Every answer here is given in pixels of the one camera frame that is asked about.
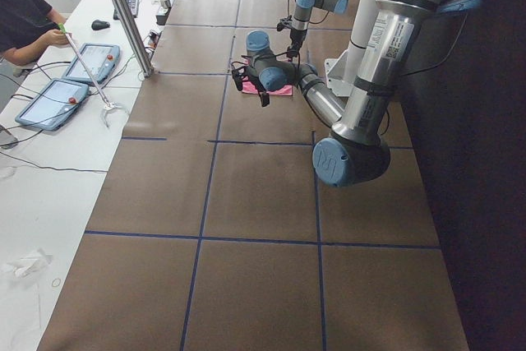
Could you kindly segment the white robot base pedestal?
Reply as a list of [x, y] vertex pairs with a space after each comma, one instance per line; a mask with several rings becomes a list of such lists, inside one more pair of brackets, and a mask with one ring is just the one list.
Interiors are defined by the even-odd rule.
[[378, 14], [376, 0], [359, 0], [348, 47], [338, 58], [325, 60], [328, 87], [338, 97], [349, 97]]

